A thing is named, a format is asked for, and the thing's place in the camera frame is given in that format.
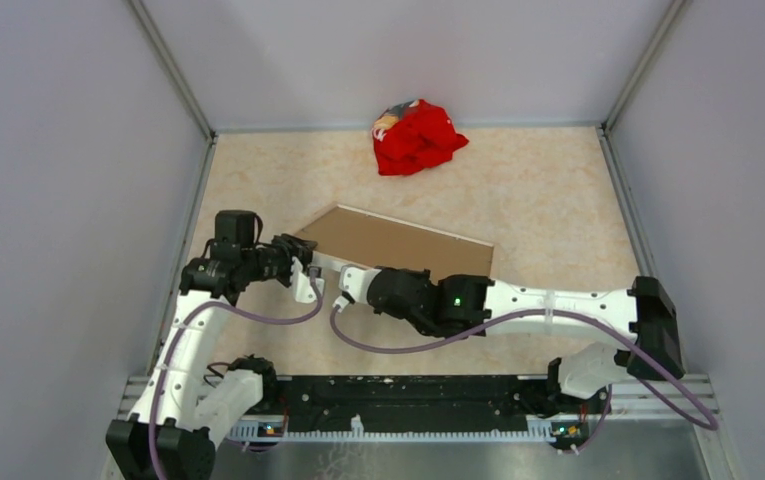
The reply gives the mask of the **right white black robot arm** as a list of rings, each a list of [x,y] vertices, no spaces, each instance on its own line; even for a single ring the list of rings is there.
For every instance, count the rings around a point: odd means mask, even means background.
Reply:
[[[574,292],[457,274],[433,282],[427,270],[371,270],[358,302],[442,339],[543,334],[588,341],[548,366],[547,404],[570,412],[605,386],[628,378],[679,380],[685,374],[676,307],[663,284],[638,276],[627,289]]]

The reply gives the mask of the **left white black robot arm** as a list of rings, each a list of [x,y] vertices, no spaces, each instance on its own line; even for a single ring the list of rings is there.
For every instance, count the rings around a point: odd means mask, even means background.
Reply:
[[[252,211],[222,210],[203,253],[183,268],[167,340],[145,390],[123,420],[110,423],[105,441],[125,479],[207,479],[220,444],[250,409],[277,404],[268,366],[250,359],[231,366],[205,397],[199,395],[217,341],[231,316],[288,326],[316,316],[323,280],[313,263],[317,244],[290,234],[261,239],[263,221]],[[252,283],[276,281],[313,309],[292,318],[245,311],[238,299]]]

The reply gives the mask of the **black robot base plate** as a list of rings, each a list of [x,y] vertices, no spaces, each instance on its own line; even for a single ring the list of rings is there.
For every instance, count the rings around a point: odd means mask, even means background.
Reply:
[[[285,420],[290,433],[346,432],[355,419],[368,433],[523,433],[557,415],[599,414],[605,402],[604,388],[583,400],[541,376],[296,375],[266,384],[247,414]]]

